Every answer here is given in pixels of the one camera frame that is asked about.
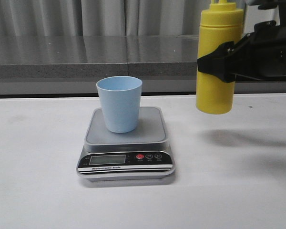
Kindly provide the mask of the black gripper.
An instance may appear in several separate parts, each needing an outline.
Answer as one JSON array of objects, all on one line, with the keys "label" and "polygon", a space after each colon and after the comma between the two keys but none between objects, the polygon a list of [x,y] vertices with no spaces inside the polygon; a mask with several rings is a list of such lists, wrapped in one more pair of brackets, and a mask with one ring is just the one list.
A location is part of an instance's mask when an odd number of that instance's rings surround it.
[{"label": "black gripper", "polygon": [[233,41],[220,44],[213,52],[197,59],[198,71],[224,83],[235,82],[236,75],[258,80],[286,80],[286,0],[247,0],[246,4],[257,6],[259,10],[278,8],[279,23],[257,23],[254,32],[238,45]]}]

